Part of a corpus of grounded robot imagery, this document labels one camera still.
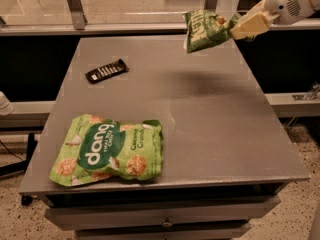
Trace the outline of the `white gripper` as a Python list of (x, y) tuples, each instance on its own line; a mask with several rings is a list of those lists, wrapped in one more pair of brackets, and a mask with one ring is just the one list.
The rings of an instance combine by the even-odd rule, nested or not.
[(314, 13), (315, 0), (261, 0), (238, 20), (230, 33), (235, 40), (251, 38), (268, 32), (274, 21), (290, 25)]

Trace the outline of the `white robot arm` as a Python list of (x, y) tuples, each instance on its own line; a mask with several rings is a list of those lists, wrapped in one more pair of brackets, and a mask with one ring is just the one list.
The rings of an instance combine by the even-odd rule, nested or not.
[(261, 0), (230, 30), (235, 40), (268, 32), (272, 24), (291, 25), (320, 10), (320, 0)]

